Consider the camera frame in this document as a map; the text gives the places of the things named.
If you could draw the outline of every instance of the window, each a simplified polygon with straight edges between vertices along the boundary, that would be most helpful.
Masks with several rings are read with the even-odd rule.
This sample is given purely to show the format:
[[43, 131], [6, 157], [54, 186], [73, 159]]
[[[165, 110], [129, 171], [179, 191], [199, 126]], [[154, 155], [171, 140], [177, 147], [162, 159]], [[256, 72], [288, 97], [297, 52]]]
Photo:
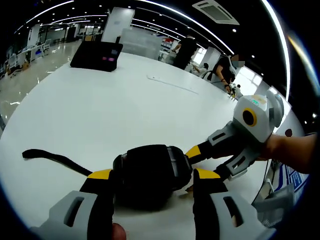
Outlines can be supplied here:
[[261, 81], [262, 78], [259, 75], [243, 66], [236, 75], [234, 84], [240, 84], [240, 90], [243, 95], [254, 95]]
[[205, 57], [206, 52], [207, 52], [207, 49], [199, 48], [198, 51], [195, 54], [195, 57], [194, 57], [193, 61], [196, 64], [200, 65], [202, 60]]

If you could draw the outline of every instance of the human hand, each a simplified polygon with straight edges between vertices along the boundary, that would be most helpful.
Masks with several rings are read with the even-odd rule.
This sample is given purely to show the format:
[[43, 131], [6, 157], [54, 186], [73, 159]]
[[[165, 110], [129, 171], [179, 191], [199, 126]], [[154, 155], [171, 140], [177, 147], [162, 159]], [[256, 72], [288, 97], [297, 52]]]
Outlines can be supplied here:
[[112, 240], [126, 240], [126, 231], [125, 229], [117, 224], [117, 223], [112, 223]]
[[229, 85], [226, 85], [225, 90], [226, 90], [226, 92], [227, 92], [228, 94], [231, 92], [231, 89], [230, 89]]

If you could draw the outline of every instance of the air conditioner vent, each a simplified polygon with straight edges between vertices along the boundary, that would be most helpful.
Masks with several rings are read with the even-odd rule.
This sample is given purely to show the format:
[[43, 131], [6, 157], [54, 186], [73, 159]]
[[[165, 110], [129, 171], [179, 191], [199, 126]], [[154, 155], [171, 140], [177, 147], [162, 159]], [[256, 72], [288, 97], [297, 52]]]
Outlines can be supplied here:
[[211, 18], [217, 24], [240, 25], [225, 8], [214, 0], [200, 1], [192, 6]]

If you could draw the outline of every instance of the led strip light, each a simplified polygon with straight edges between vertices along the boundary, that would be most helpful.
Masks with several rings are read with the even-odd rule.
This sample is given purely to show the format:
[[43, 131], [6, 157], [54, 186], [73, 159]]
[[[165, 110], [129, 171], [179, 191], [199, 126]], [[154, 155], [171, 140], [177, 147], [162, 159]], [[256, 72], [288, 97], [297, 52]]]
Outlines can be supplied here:
[[44, 13], [46, 13], [46, 12], [52, 10], [52, 9], [55, 9], [55, 8], [60, 7], [60, 6], [62, 6], [62, 5], [70, 4], [70, 3], [73, 3], [73, 2], [74, 2], [74, 0], [66, 1], [66, 2], [63, 2], [63, 3], [58, 4], [58, 5], [56, 5], [56, 6], [50, 7], [50, 8], [48, 8], [47, 10], [44, 10], [43, 12], [40, 12], [39, 14], [35, 15], [33, 18], [31, 18], [30, 20], [28, 20], [28, 21], [26, 22], [26, 24], [29, 23], [31, 20], [39, 17], [41, 14], [44, 14]]
[[168, 30], [168, 31], [170, 31], [170, 32], [173, 32], [173, 33], [175, 33], [175, 34], [177, 34], [177, 35], [180, 35], [181, 37], [185, 38], [185, 36], [183, 36], [182, 34], [177, 33], [177, 32], [175, 32], [175, 31], [172, 31], [172, 30], [170, 30], [170, 29], [168, 29], [168, 28], [166, 28], [166, 27], [164, 27], [164, 26], [160, 26], [160, 25], [154, 24], [154, 23], [152, 23], [152, 22], [143, 21], [143, 20], [136, 19], [136, 18], [134, 18], [134, 19], [132, 19], [132, 20], [140, 21], [140, 22], [143, 22], [143, 23], [146, 23], [146, 24], [152, 24], [152, 25], [155, 25], [155, 26], [157, 26], [157, 27], [159, 27], [159, 28], [162, 28], [162, 29]]
[[85, 16], [73, 16], [65, 19], [61, 19], [58, 21], [53, 21], [52, 24], [58, 23], [58, 22], [63, 22], [65, 20], [70, 20], [70, 19], [77, 19], [77, 18], [87, 18], [87, 17], [107, 17], [108, 15], [85, 15]]
[[72, 21], [72, 22], [69, 22], [68, 24], [77, 24], [77, 23], [84, 23], [84, 22], [90, 22], [90, 20], [84, 20], [84, 21]]
[[[156, 29], [153, 29], [153, 28], [150, 28], [150, 27], [141, 26], [141, 25], [137, 25], [137, 24], [133, 24], [133, 23], [131, 23], [131, 25], [137, 26], [137, 27], [141, 27], [141, 28], [144, 28], [144, 29], [150, 29], [150, 30], [152, 30], [152, 31], [154, 31], [154, 32], [158, 32], [158, 33], [167, 35], [167, 36], [169, 36], [169, 37], [171, 37], [171, 38], [173, 38], [173, 39], [176, 39], [176, 40], [180, 41], [179, 38], [176, 38], [176, 37], [174, 37], [174, 36], [171, 36], [171, 35], [169, 35], [169, 34], [167, 34], [167, 33], [163, 33], [162, 31], [157, 31]], [[182, 36], [182, 37], [185, 38], [185, 36], [183, 36], [183, 35], [175, 32], [175, 31], [171, 31], [171, 32], [174, 32], [175, 34], [178, 34], [178, 35], [180, 35], [180, 36]], [[198, 45], [200, 48], [205, 49], [205, 48], [204, 48], [203, 46], [201, 46], [200, 44], [197, 43], [197, 45]]]
[[176, 38], [176, 37], [174, 37], [174, 36], [171, 36], [171, 35], [169, 35], [169, 34], [167, 34], [167, 33], [163, 33], [163, 32], [161, 32], [161, 31], [159, 32], [159, 31], [157, 31], [157, 30], [155, 30], [155, 29], [152, 29], [152, 28], [150, 28], [150, 27], [141, 26], [141, 25], [137, 25], [137, 24], [133, 24], [133, 23], [131, 23], [131, 25], [132, 25], [132, 26], [137, 26], [137, 27], [140, 27], [140, 28], [144, 28], [144, 29], [149, 29], [149, 30], [152, 30], [152, 31], [154, 31], [154, 32], [158, 32], [158, 33], [167, 35], [167, 36], [169, 36], [169, 37], [171, 37], [171, 38], [173, 38], [173, 39], [176, 39], [176, 40], [180, 41], [179, 38]]
[[48, 8], [47, 10], [44, 10], [44, 11], [40, 12], [39, 14], [35, 15], [33, 18], [29, 19], [29, 20], [28, 20], [26, 23], [24, 23], [21, 27], [19, 27], [19, 28], [14, 32], [14, 34], [16, 34], [16, 32], [18, 32], [25, 24], [29, 23], [30, 21], [32, 21], [33, 19], [39, 17], [40, 15], [42, 15], [42, 14], [44, 14], [44, 13], [46, 13], [46, 12], [52, 10], [52, 9], [55, 9], [55, 8], [57, 8], [57, 7], [60, 7], [60, 6], [62, 6], [62, 5], [73, 3], [74, 1], [75, 1], [75, 0], [66, 1], [66, 2], [60, 3], [60, 4], [58, 4], [58, 5], [55, 5], [55, 6], [53, 6], [53, 7]]
[[[141, 10], [148, 11], [148, 12], [155, 13], [155, 14], [160, 14], [160, 13], [157, 12], [157, 11], [152, 11], [152, 10], [149, 10], [149, 9], [146, 9], [146, 8], [143, 8], [143, 7], [137, 7], [137, 9], [141, 9]], [[184, 24], [183, 22], [178, 21], [177, 19], [174, 19], [173, 17], [167, 16], [167, 15], [165, 15], [165, 14], [162, 14], [162, 16], [163, 16], [163, 17], [166, 17], [166, 18], [168, 18], [168, 19], [171, 19], [171, 20], [173, 20], [173, 21], [176, 21], [177, 23], [180, 23], [181, 25], [183, 25], [183, 26], [185, 26], [185, 27], [188, 27], [187, 24]], [[192, 27], [190, 27], [190, 29], [191, 29], [192, 31], [196, 32], [197, 34], [199, 34], [199, 35], [200, 35], [201, 37], [203, 37], [204, 39], [208, 40], [208, 42], [211, 43], [212, 45], [214, 45], [214, 47], [215, 47], [216, 49], [219, 49], [221, 53], [223, 53], [224, 55], [226, 55], [225, 52], [224, 52], [220, 47], [218, 47], [216, 44], [214, 44], [209, 38], [207, 38], [206, 36], [204, 36], [203, 34], [201, 34], [200, 32], [198, 32], [197, 30], [193, 29]]]
[[267, 0], [261, 0], [262, 3], [264, 4], [265, 8], [270, 14], [270, 17], [273, 20], [273, 23], [279, 33], [281, 45], [283, 48], [283, 54], [284, 54], [284, 60], [285, 60], [285, 70], [286, 70], [286, 94], [285, 94], [285, 100], [289, 100], [289, 94], [290, 94], [290, 85], [291, 85], [291, 76], [290, 76], [290, 59], [289, 59], [289, 51], [288, 51], [288, 46], [286, 43], [286, 38], [284, 31], [282, 30], [281, 24], [279, 22], [279, 19], [277, 18], [277, 15], [271, 5], [268, 3]]
[[196, 20], [194, 20], [193, 18], [183, 14], [182, 12], [179, 12], [171, 7], [168, 7], [166, 5], [162, 5], [160, 3], [157, 3], [157, 2], [153, 2], [153, 1], [148, 1], [148, 0], [137, 0], [137, 1], [140, 1], [140, 2], [144, 2], [144, 3], [148, 3], [148, 4], [153, 4], [153, 5], [157, 5], [161, 8], [164, 8], [164, 9], [167, 9], [169, 11], [172, 11], [176, 14], [179, 14], [180, 16], [184, 17], [185, 19], [188, 19], [190, 20], [191, 22], [197, 24], [199, 27], [203, 28], [204, 30], [206, 30], [208, 33], [210, 33], [212, 36], [214, 36], [222, 45], [224, 45], [232, 54], [235, 54], [231, 49], [230, 47], [228, 47], [219, 37], [217, 37], [213, 32], [211, 32], [208, 28], [206, 28], [205, 26], [203, 26], [202, 24], [200, 24], [199, 22], [197, 22]]

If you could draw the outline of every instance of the chair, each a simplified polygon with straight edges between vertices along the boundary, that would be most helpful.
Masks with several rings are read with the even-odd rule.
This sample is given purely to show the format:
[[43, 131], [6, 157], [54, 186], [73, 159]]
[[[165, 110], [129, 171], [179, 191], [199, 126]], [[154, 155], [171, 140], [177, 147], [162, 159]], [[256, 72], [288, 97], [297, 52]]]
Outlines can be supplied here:
[[45, 53], [46, 50], [50, 48], [51, 39], [47, 39], [42, 46], [42, 52]]
[[206, 71], [206, 72], [201, 76], [201, 78], [204, 79], [204, 80], [206, 80], [206, 81], [211, 82], [211, 79], [209, 79], [209, 76], [210, 76], [211, 73], [212, 73], [212, 71]]

